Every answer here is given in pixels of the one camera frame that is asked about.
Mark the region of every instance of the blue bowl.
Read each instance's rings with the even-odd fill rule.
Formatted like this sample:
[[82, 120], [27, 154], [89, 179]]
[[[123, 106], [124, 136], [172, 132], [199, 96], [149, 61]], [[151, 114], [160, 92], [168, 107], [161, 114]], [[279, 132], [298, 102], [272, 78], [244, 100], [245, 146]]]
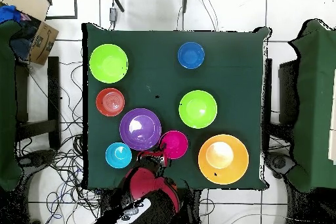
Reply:
[[131, 149], [124, 143], [113, 143], [106, 149], [106, 161], [113, 168], [121, 169], [132, 160]]
[[177, 58], [180, 64], [189, 69], [198, 68], [204, 61], [204, 50], [196, 42], [187, 42], [180, 47]]

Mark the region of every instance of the purple bowl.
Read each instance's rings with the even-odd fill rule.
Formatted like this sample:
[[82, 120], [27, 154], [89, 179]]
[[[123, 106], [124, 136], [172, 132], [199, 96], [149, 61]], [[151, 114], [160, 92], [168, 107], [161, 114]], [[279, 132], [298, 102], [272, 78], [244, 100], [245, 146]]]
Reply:
[[123, 142], [133, 150], [148, 150], [159, 141], [161, 124], [152, 111], [136, 108], [121, 119], [119, 131]]

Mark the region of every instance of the orange bowl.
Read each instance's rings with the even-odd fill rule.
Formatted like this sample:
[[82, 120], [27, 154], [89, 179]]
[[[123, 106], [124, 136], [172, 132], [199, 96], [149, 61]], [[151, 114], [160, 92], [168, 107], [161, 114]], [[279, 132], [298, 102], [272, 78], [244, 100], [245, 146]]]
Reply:
[[220, 134], [206, 140], [199, 150], [198, 166], [209, 181], [228, 185], [238, 181], [249, 165], [245, 145], [234, 136]]

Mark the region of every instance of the bowl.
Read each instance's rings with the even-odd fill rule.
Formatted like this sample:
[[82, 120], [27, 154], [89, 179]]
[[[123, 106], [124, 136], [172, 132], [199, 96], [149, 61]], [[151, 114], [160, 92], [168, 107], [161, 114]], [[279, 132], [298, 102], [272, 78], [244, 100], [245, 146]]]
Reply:
[[109, 84], [121, 80], [129, 67], [126, 53], [114, 44], [98, 46], [92, 52], [89, 64], [94, 78]]
[[188, 127], [201, 129], [215, 120], [217, 103], [213, 96], [206, 91], [191, 91], [181, 99], [178, 113]]
[[180, 64], [188, 69], [198, 68], [204, 61], [204, 50], [196, 42], [187, 42], [183, 44], [177, 53]]
[[107, 163], [116, 169], [125, 168], [132, 160], [131, 149], [124, 143], [113, 143], [105, 153]]
[[245, 145], [231, 135], [213, 136], [199, 150], [199, 169], [212, 183], [234, 183], [243, 177], [248, 165], [249, 154]]
[[119, 90], [106, 88], [97, 95], [96, 106], [103, 115], [116, 116], [123, 110], [125, 99]]
[[130, 148], [148, 150], [161, 137], [161, 123], [152, 111], [136, 108], [121, 119], [119, 131], [121, 139]]
[[172, 160], [182, 157], [188, 150], [188, 139], [177, 130], [170, 130], [162, 135], [160, 146], [164, 144], [163, 154]]

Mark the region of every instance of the pink bowl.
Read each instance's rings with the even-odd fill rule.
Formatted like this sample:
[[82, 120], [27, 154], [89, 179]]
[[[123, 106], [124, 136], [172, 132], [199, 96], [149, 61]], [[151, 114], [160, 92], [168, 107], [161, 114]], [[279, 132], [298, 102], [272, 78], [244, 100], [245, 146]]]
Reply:
[[162, 135], [160, 145], [166, 144], [163, 154], [172, 160], [183, 156], [188, 149], [188, 139], [177, 130], [171, 130]]

